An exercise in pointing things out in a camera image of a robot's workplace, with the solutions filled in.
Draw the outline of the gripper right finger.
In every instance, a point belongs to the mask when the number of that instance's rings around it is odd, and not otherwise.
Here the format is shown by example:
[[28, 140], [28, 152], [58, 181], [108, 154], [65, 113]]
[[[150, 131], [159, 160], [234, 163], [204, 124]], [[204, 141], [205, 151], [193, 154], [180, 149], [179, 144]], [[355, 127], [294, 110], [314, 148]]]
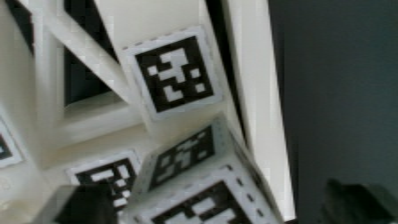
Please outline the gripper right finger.
[[398, 224], [398, 198], [379, 185], [326, 181], [321, 224]]

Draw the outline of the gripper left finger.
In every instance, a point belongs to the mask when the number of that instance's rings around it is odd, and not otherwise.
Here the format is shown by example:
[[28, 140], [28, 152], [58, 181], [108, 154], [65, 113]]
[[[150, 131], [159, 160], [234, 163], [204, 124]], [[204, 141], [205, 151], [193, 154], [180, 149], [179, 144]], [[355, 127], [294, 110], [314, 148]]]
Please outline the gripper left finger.
[[109, 187], [104, 184], [60, 186], [31, 224], [116, 224]]

